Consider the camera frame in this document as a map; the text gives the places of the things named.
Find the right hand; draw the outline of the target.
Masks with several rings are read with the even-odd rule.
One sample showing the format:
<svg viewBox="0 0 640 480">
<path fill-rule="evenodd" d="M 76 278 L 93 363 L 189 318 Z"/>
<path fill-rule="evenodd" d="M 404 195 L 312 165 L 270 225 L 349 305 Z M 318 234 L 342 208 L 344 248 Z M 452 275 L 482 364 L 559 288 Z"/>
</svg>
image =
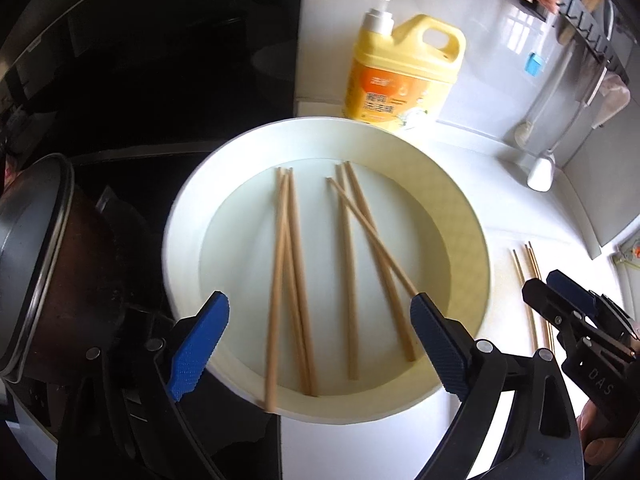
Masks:
<svg viewBox="0 0 640 480">
<path fill-rule="evenodd" d="M 615 456 L 624 439 L 610 436 L 601 428 L 602 417 L 591 400 L 587 401 L 576 418 L 579 437 L 584 450 L 584 460 L 589 466 L 604 466 Z"/>
</svg>

